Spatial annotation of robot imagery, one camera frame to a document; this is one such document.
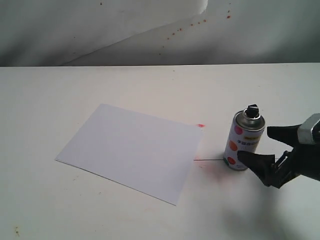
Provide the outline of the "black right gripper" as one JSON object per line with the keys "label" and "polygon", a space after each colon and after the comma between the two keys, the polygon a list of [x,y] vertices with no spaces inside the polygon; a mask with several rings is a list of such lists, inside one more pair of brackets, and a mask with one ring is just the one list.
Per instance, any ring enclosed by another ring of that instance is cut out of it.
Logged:
{"label": "black right gripper", "polygon": [[320,145],[301,144],[298,129],[301,125],[268,126],[267,136],[292,147],[275,163],[274,154],[256,154],[244,150],[237,152],[238,160],[249,168],[266,187],[281,188],[289,181],[304,176],[320,180]]}

